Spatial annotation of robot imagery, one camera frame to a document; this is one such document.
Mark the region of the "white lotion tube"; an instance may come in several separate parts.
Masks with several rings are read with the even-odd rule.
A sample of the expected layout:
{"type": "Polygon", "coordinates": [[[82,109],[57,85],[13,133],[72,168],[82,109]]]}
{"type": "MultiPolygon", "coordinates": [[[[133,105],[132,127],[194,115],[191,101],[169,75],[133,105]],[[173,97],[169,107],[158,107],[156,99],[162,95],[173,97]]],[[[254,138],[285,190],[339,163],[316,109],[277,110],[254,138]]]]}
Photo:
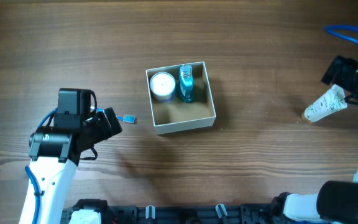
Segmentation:
{"type": "Polygon", "coordinates": [[[333,85],[326,93],[307,107],[302,118],[309,122],[317,122],[333,113],[347,108],[345,92],[338,86],[333,85]]]}

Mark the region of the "blue mouthwash bottle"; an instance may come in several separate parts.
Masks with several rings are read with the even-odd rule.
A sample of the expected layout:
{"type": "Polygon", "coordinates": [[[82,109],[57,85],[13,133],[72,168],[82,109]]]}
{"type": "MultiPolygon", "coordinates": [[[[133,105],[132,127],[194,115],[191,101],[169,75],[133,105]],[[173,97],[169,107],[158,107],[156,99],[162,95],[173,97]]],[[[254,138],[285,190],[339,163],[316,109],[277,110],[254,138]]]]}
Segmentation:
{"type": "Polygon", "coordinates": [[[186,103],[193,101],[193,69],[191,65],[185,64],[180,67],[179,72],[180,96],[186,103]]]}

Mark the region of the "white cardboard box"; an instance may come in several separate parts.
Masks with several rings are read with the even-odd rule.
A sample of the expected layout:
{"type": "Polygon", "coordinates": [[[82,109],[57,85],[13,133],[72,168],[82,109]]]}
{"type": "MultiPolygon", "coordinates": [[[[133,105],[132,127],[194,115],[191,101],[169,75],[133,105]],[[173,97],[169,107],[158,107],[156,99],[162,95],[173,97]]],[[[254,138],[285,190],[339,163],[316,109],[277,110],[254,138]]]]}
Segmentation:
{"type": "Polygon", "coordinates": [[[211,127],[216,119],[208,71],[204,62],[192,62],[192,100],[181,97],[180,68],[182,64],[150,68],[145,71],[152,121],[157,134],[168,134],[211,127]],[[158,97],[152,91],[151,79],[158,73],[169,73],[176,81],[175,91],[158,97]]]}

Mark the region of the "white round jar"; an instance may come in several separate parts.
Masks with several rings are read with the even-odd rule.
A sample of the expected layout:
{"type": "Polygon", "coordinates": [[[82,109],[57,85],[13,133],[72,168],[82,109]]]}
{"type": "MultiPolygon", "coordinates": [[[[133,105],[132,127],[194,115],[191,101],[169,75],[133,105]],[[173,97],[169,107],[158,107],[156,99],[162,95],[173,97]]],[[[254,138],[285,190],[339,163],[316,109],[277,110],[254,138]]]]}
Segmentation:
{"type": "Polygon", "coordinates": [[[166,102],[174,97],[176,81],[170,73],[158,72],[150,79],[149,86],[157,101],[166,102]]]}

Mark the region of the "blue white toothbrush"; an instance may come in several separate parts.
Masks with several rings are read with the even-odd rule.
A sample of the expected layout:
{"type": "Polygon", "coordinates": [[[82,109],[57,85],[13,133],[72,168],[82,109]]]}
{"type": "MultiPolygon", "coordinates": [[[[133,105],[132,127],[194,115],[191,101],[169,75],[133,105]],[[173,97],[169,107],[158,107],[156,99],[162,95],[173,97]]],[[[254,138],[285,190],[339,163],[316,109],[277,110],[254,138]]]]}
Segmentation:
{"type": "MultiPolygon", "coordinates": [[[[104,112],[104,110],[102,110],[100,108],[95,108],[94,106],[91,106],[90,108],[91,108],[91,110],[95,109],[97,112],[104,112]]],[[[119,121],[123,121],[125,123],[130,123],[130,124],[135,124],[136,123],[136,117],[133,116],[133,115],[129,115],[129,114],[125,114],[123,116],[116,115],[116,118],[119,121]]]]}

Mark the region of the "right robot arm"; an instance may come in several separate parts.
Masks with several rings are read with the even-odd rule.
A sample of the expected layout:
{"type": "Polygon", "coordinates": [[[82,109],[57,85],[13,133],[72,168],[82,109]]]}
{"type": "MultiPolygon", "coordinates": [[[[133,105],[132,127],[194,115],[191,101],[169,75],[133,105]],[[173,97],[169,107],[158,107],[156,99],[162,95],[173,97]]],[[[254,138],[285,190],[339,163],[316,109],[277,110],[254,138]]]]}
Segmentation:
{"type": "MultiPolygon", "coordinates": [[[[358,62],[336,57],[321,81],[348,91],[348,104],[358,105],[358,62]]],[[[352,182],[327,181],[317,194],[282,193],[272,200],[270,215],[292,223],[358,223],[358,170],[352,182]]]]}

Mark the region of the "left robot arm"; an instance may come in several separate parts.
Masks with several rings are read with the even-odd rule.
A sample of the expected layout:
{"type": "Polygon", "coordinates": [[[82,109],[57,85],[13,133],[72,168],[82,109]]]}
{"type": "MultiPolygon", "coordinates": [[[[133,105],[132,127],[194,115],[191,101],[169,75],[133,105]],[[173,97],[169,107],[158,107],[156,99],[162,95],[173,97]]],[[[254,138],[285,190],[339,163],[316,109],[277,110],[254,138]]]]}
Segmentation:
{"type": "Polygon", "coordinates": [[[94,91],[61,88],[57,108],[29,138],[29,186],[20,223],[59,223],[81,153],[121,131],[112,108],[98,109],[94,91]]]}

